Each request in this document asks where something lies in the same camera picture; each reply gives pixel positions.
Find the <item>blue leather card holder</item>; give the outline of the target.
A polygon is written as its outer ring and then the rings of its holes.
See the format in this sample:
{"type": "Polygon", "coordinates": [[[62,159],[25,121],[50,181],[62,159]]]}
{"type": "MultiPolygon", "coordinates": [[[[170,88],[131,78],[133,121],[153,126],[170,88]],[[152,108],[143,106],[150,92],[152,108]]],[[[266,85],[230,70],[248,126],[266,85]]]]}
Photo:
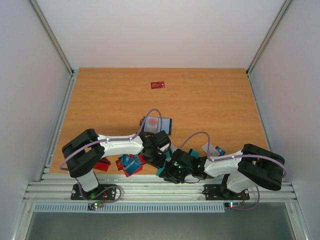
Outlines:
{"type": "Polygon", "coordinates": [[[144,116],[139,125],[143,126],[142,131],[146,133],[156,134],[160,131],[165,131],[165,133],[170,136],[172,134],[172,119],[171,118],[162,118],[148,116],[146,118],[145,123],[143,124],[143,120],[146,117],[144,116]]]}

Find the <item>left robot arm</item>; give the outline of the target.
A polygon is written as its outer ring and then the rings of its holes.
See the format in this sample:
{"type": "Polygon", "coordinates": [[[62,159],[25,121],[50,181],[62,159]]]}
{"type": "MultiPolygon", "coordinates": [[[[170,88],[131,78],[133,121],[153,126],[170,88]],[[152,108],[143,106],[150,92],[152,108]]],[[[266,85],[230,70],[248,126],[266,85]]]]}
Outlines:
{"type": "Polygon", "coordinates": [[[68,171],[80,183],[80,189],[89,199],[101,193],[94,166],[99,160],[116,155],[142,155],[146,163],[162,168],[171,140],[162,130],[158,133],[139,132],[125,136],[106,136],[87,129],[62,148],[64,161],[60,169],[68,171]]]}

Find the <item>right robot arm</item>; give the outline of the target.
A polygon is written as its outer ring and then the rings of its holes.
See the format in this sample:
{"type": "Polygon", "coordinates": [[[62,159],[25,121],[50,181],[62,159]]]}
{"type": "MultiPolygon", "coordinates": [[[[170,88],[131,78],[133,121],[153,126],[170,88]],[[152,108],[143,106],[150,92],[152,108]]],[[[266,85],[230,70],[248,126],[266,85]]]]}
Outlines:
{"type": "Polygon", "coordinates": [[[200,181],[222,176],[220,184],[206,185],[203,194],[231,200],[246,196],[245,191],[255,187],[279,191],[285,175],[282,156],[247,143],[233,154],[217,157],[195,157],[177,149],[159,176],[174,184],[185,183],[188,176],[200,181]]]}

